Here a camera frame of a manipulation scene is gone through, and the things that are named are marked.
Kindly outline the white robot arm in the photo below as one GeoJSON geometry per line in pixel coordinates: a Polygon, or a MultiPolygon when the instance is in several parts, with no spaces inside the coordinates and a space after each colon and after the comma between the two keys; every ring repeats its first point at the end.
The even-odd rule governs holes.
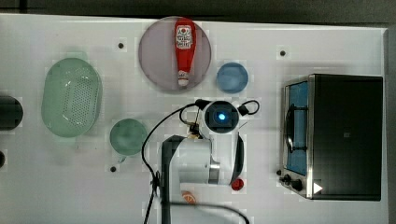
{"type": "Polygon", "coordinates": [[[173,135],[161,146],[161,224],[233,224],[224,205],[186,203],[183,183],[230,185],[244,167],[240,113],[226,101],[197,100],[202,111],[198,139],[173,135]]]}

